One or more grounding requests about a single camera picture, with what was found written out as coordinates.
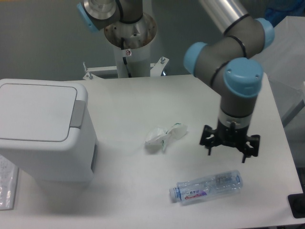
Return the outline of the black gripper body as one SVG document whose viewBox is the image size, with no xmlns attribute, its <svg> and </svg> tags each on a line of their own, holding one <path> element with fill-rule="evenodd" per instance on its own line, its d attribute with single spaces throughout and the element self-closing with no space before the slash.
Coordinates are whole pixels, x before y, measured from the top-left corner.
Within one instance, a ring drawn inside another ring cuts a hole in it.
<svg viewBox="0 0 305 229">
<path fill-rule="evenodd" d="M 236 128 L 235 126 L 227 127 L 218 120 L 215 134 L 215 146 L 224 145 L 228 147 L 244 150 L 247 131 L 249 126 Z"/>
</svg>

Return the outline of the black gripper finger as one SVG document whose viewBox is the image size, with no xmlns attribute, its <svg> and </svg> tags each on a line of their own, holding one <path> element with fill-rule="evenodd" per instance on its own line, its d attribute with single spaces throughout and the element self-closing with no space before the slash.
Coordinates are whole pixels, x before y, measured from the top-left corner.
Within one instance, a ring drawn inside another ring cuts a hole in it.
<svg viewBox="0 0 305 229">
<path fill-rule="evenodd" d="M 208 155 L 211 155 L 212 148 L 221 144 L 221 139 L 218 135 L 218 129 L 212 129 L 209 125 L 203 127 L 203 133 L 200 140 L 200 145 L 208 149 Z"/>
<path fill-rule="evenodd" d="M 247 158 L 258 157 L 260 146 L 260 135 L 247 136 L 246 139 L 239 143 L 237 149 L 243 153 L 242 163 L 245 163 Z"/>
</svg>

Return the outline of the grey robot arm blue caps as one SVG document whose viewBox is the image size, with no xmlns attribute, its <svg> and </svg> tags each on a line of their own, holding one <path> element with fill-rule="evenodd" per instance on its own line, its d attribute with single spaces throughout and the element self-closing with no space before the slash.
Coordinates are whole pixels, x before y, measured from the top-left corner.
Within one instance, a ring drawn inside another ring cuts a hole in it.
<svg viewBox="0 0 305 229">
<path fill-rule="evenodd" d="M 217 127 L 206 125 L 200 144 L 233 147 L 244 158 L 258 156 L 260 136 L 247 131 L 264 72 L 252 57 L 271 45 L 274 28 L 252 18 L 237 0 L 203 0 L 201 5 L 223 38 L 213 45 L 194 43 L 183 59 L 190 74 L 221 96 Z M 157 29 L 141 0 L 82 0 L 77 9 L 89 30 L 103 31 L 112 44 L 120 78 L 151 76 L 149 45 Z"/>
</svg>

